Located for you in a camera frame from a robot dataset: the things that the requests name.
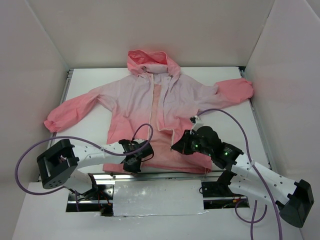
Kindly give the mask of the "pink gradient hooded jacket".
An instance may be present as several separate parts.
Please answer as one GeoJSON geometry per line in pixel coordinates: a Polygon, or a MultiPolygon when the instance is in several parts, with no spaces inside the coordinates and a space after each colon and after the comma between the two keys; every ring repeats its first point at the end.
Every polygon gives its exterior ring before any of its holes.
{"type": "Polygon", "coordinates": [[[171,149],[190,118],[207,109],[238,105],[254,94],[244,78],[219,81],[206,86],[182,74],[180,66],[165,52],[128,52],[130,74],[120,80],[91,89],[63,102],[44,121],[52,133],[62,132],[80,122],[96,104],[111,111],[107,142],[137,136],[150,139],[154,157],[143,167],[187,173],[206,173],[212,161],[200,153],[182,155],[171,149]]]}

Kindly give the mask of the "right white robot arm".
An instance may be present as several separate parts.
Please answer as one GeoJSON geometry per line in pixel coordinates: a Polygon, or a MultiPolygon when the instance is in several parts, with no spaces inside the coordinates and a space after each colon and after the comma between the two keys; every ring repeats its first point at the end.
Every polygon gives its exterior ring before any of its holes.
{"type": "Polygon", "coordinates": [[[236,146],[223,142],[210,126],[185,130],[172,150],[182,155],[199,153],[211,158],[224,172],[219,177],[218,192],[246,196],[249,200],[275,205],[288,224],[302,228],[314,204],[311,185],[301,179],[286,178],[249,156],[236,146]]]}

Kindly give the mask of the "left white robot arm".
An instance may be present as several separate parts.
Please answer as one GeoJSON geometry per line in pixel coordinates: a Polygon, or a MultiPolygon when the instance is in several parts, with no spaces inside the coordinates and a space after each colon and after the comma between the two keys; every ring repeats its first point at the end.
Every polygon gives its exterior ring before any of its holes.
{"type": "Polygon", "coordinates": [[[73,145],[69,139],[62,139],[39,155],[37,164],[45,190],[64,187],[91,200],[99,192],[97,182],[92,173],[80,169],[108,163],[120,164],[129,173],[139,173],[143,159],[149,156],[154,156],[153,148],[143,139],[122,139],[103,146],[73,145]]]}

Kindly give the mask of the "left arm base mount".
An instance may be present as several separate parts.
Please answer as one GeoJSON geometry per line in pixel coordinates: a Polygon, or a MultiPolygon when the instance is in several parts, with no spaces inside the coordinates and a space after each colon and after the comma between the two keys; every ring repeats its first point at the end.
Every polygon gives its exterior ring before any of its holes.
{"type": "Polygon", "coordinates": [[[92,190],[82,195],[70,190],[67,199],[67,213],[97,213],[103,217],[112,217],[114,184],[95,184],[92,190]]]}

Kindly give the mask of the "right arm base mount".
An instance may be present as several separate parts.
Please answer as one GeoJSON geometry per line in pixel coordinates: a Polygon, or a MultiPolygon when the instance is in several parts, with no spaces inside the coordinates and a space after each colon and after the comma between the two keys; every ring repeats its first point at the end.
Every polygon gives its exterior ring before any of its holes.
{"type": "Polygon", "coordinates": [[[203,207],[205,210],[211,209],[234,209],[248,208],[247,198],[243,195],[233,193],[229,186],[235,177],[233,173],[224,171],[216,181],[202,181],[199,193],[203,197],[203,207]]]}

